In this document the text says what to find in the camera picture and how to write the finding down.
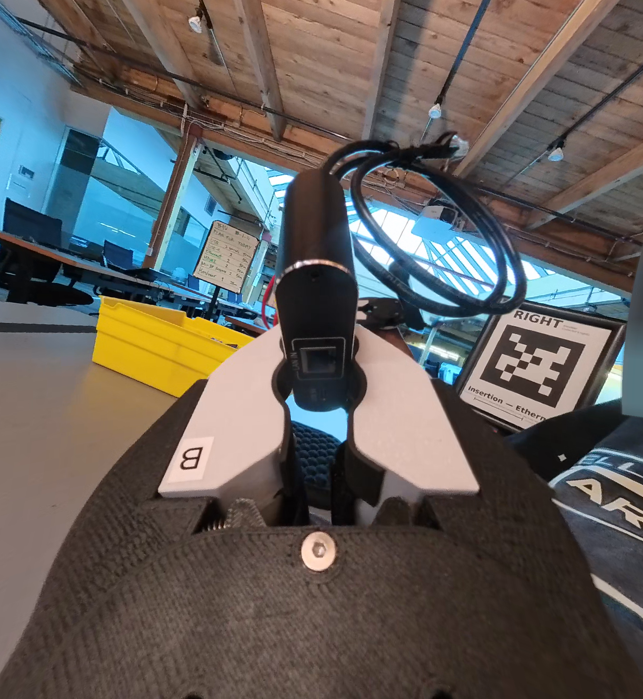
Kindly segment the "dark honeycomb seat cushion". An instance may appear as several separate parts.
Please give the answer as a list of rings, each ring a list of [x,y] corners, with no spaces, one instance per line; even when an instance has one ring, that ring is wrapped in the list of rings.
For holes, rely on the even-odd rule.
[[[331,468],[341,443],[314,427],[292,421],[295,455],[299,463],[308,504],[319,510],[331,509]]]

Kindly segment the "handwritten whiteboard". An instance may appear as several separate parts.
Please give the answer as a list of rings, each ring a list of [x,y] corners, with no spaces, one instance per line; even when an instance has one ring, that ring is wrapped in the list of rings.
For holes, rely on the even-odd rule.
[[[259,239],[221,221],[214,221],[192,275],[228,292],[241,293]]]

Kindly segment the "black mesh chair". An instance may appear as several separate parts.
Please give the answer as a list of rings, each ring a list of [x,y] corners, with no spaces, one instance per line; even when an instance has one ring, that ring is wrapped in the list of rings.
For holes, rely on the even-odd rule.
[[[61,220],[9,198],[5,201],[3,232],[55,249],[62,243]],[[7,302],[49,307],[91,305],[91,294],[74,288],[72,283],[55,282],[61,268],[59,261],[0,242],[0,289],[7,291]]]
[[[129,273],[136,269],[134,267],[134,250],[123,248],[108,240],[104,240],[102,259],[109,269],[121,273]]]

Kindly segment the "long wooden work table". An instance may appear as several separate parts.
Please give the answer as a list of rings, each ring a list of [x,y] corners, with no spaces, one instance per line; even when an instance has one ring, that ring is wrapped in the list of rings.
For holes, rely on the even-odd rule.
[[[28,303],[31,300],[31,284],[40,282],[40,279],[34,276],[36,263],[56,264],[59,267],[58,272],[70,280],[86,284],[98,291],[121,293],[130,301],[150,299],[155,304],[165,302],[179,308],[188,308],[190,317],[210,301],[205,294],[181,284],[159,280],[150,282],[131,277],[71,253],[60,252],[2,231],[0,249],[17,258],[17,274],[12,275],[9,280],[6,296],[6,301],[12,303]]]

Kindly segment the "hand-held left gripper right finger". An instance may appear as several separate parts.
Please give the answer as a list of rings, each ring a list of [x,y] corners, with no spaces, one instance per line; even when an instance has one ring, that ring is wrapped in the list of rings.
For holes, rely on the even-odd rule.
[[[429,375],[356,326],[365,391],[350,414],[349,486],[357,498],[422,498],[480,490]]]

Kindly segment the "yellow plastic bin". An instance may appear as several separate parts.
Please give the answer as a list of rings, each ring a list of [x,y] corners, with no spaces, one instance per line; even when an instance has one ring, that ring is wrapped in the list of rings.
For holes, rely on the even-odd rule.
[[[101,296],[92,360],[178,398],[252,341],[180,310]]]

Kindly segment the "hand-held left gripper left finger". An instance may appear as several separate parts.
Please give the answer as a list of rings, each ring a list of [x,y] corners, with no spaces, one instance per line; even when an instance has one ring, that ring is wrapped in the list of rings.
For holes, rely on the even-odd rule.
[[[217,500],[289,494],[289,395],[281,329],[274,327],[210,375],[158,494]]]

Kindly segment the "framed black white marker sign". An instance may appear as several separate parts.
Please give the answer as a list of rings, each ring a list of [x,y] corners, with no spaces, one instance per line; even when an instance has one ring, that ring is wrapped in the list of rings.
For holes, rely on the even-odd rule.
[[[508,433],[595,405],[614,376],[626,321],[524,302],[485,323],[454,380],[458,397]]]

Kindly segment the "white ceiling projector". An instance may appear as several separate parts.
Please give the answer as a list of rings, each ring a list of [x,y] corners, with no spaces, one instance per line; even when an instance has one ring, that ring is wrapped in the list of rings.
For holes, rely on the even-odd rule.
[[[463,224],[462,212],[446,198],[431,198],[423,206],[414,222],[412,232],[420,238],[436,240],[439,235],[459,232]]]

